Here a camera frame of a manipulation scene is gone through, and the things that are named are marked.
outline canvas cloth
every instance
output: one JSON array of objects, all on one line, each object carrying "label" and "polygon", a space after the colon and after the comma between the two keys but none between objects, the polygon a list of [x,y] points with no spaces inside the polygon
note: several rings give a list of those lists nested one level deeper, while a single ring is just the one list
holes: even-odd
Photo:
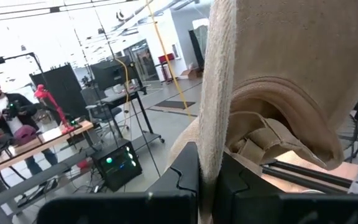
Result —
[{"label": "canvas cloth", "polygon": [[358,0],[215,0],[203,77],[200,116],[168,165],[197,143],[209,223],[224,150],[258,174],[287,151],[328,170],[343,161],[336,129],[358,99]]}]

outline black box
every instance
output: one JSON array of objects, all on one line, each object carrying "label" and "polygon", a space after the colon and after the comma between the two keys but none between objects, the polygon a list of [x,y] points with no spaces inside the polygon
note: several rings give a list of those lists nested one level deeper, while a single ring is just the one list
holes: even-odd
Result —
[{"label": "black box", "polygon": [[113,143],[92,155],[92,160],[104,179],[104,184],[112,191],[117,191],[142,173],[132,143],[125,139],[117,141],[118,147]]}]

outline red desk lamp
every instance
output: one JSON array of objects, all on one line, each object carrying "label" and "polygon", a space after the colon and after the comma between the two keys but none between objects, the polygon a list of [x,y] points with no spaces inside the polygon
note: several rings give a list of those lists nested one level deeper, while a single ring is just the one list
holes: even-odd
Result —
[{"label": "red desk lamp", "polygon": [[61,107],[59,107],[59,105],[57,105],[55,99],[53,98],[52,94],[50,94],[50,92],[46,89],[44,89],[44,85],[38,85],[37,86],[37,90],[35,91],[34,93],[35,97],[39,98],[39,99],[45,99],[45,98],[48,98],[52,104],[54,105],[57,113],[59,114],[59,117],[64,125],[64,129],[62,130],[62,133],[63,134],[67,134],[69,133],[70,131],[73,131],[74,130],[74,127],[73,126],[69,126],[68,123],[67,123],[67,120],[66,120],[66,117],[63,113],[63,110]]}]

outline black cable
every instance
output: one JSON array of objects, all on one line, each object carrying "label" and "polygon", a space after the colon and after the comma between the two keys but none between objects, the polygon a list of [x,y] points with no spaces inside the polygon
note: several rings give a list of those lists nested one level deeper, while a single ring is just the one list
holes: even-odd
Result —
[{"label": "black cable", "polygon": [[5,181],[4,177],[2,176],[1,174],[1,171],[0,171],[0,180],[4,183],[4,185],[7,187],[7,188],[11,188],[11,186]]},{"label": "black cable", "polygon": [[146,146],[147,146],[147,150],[149,151],[150,157],[152,158],[152,161],[153,161],[155,170],[157,171],[158,177],[161,177],[160,171],[158,170],[157,164],[155,163],[154,156],[153,156],[152,151],[151,151],[151,149],[150,149],[149,143],[147,142],[146,136],[145,136],[144,133],[143,133],[142,126],[140,125],[139,117],[138,117],[138,115],[137,115],[137,113],[136,113],[135,105],[134,105],[134,102],[133,102],[132,100],[131,100],[131,104],[132,104],[132,107],[133,107],[134,112],[135,112],[135,117],[136,117],[136,120],[137,120],[137,124],[139,125],[140,132],[142,133],[144,142],[146,143]]},{"label": "black cable", "polygon": [[[45,77],[44,71],[42,70],[41,62],[40,62],[40,60],[39,60],[39,58],[38,58],[38,56],[37,56],[36,54],[33,53],[33,55],[34,55],[34,57],[35,57],[34,59],[35,59],[35,61],[37,62],[37,65],[39,66],[39,69],[40,69],[40,71],[41,71],[41,76],[42,76],[43,80],[45,81],[45,87],[46,87],[46,89],[47,89],[47,91],[48,91],[48,81],[47,81],[47,79],[46,79],[46,77]],[[73,139],[73,136],[71,135],[71,131],[69,131],[67,134],[69,135],[69,138],[70,138],[70,139]]]},{"label": "black cable", "polygon": [[102,27],[104,37],[105,37],[106,40],[107,40],[107,45],[109,46],[109,49],[110,49],[112,58],[113,58],[113,59],[116,59],[116,56],[114,55],[114,52],[112,51],[112,48],[111,48],[111,45],[110,45],[109,37],[108,37],[107,34],[106,34],[106,30],[104,30],[104,26],[103,26],[103,24],[102,24],[102,21],[100,20],[99,13],[98,13],[98,11],[96,10],[96,7],[95,7],[94,4],[93,4],[93,0],[91,0],[91,3],[92,3],[92,7],[93,7],[93,9],[94,9],[94,11],[95,11],[95,13],[96,13],[96,17],[98,18],[98,21],[99,21],[99,23],[100,23],[100,26]]},{"label": "black cable", "polygon": [[[68,11],[67,11],[67,14],[68,14],[68,17],[70,18],[70,21],[72,21],[71,16],[70,16],[70,13],[69,13]],[[88,66],[88,67],[89,67],[89,71],[92,72],[92,69],[90,68],[89,61],[88,61],[88,59],[87,59],[87,57],[86,57],[85,51],[84,51],[84,49],[83,49],[83,45],[82,45],[82,43],[81,43],[80,38],[78,37],[78,33],[77,33],[76,29],[75,29],[75,26],[74,26],[73,24],[72,24],[72,26],[73,26],[73,30],[74,30],[75,36],[76,36],[76,38],[77,38],[77,41],[78,41],[78,43],[79,43],[79,45],[80,45],[80,47],[81,47],[81,51],[82,51],[82,53],[83,53],[83,55],[84,55],[84,59],[85,59],[85,62],[86,62],[85,67]],[[91,77],[91,83],[92,83],[92,85],[93,85],[93,89],[95,90],[96,96],[98,97],[98,100],[99,100],[99,102],[100,102],[101,109],[102,109],[104,115],[106,116],[106,118],[108,118],[109,115],[108,115],[107,111],[104,110],[104,108],[103,108],[103,104],[102,104],[102,101],[101,101],[102,98],[100,97],[99,91],[96,89],[96,85],[95,85],[94,80],[93,80],[93,74],[91,74],[90,77]],[[114,119],[114,116],[112,115],[112,112],[111,112],[111,110],[109,109],[109,106],[108,106],[108,111],[110,112],[110,116],[112,117],[112,119]],[[113,138],[114,138],[114,141],[115,141],[115,143],[116,143],[116,146],[117,146],[117,148],[118,148],[118,147],[119,147],[119,146],[118,146],[118,141],[117,141],[117,139],[116,139],[116,137],[115,137],[115,135],[114,135],[114,131],[113,131],[113,128],[112,128],[110,122],[108,122],[108,126],[109,126],[109,129],[110,129],[110,132],[112,133],[112,136],[113,136]]]},{"label": "black cable", "polygon": [[22,176],[22,174],[20,174],[15,168],[13,168],[12,166],[9,167],[13,172],[15,172],[16,175],[18,175],[22,180],[27,180],[27,178],[25,178],[24,176]]}]

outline metal rod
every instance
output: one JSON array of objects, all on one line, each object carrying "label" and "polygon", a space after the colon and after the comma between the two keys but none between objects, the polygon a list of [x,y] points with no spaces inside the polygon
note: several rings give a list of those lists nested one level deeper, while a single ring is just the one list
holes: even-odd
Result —
[{"label": "metal rod", "polygon": [[279,170],[275,170],[272,168],[263,167],[263,173],[267,174],[267,175],[271,175],[273,177],[277,177],[282,180],[289,181],[291,183],[300,185],[302,187],[306,187],[308,189],[319,190],[319,191],[327,193],[327,194],[346,194],[346,192],[343,190],[339,190],[334,187],[330,187],[330,186],[327,186],[324,184],[313,182],[311,180],[297,177],[295,175],[287,174],[287,173],[284,173],[284,172],[281,172]]},{"label": "metal rod", "polygon": [[336,177],[334,175],[330,175],[330,174],[325,174],[322,172],[318,172],[315,170],[311,170],[311,169],[306,169],[304,167],[300,167],[300,166],[296,166],[293,164],[288,164],[286,162],[274,162],[272,164],[269,164],[269,166],[274,166],[280,169],[284,169],[284,170],[288,170],[290,172],[294,172],[297,174],[301,174],[307,177],[312,177],[314,179],[318,179],[318,180],[322,180],[324,182],[330,183],[330,184],[335,184],[341,187],[345,187],[345,188],[349,188],[352,185],[352,181],[342,178],[342,177]]}]

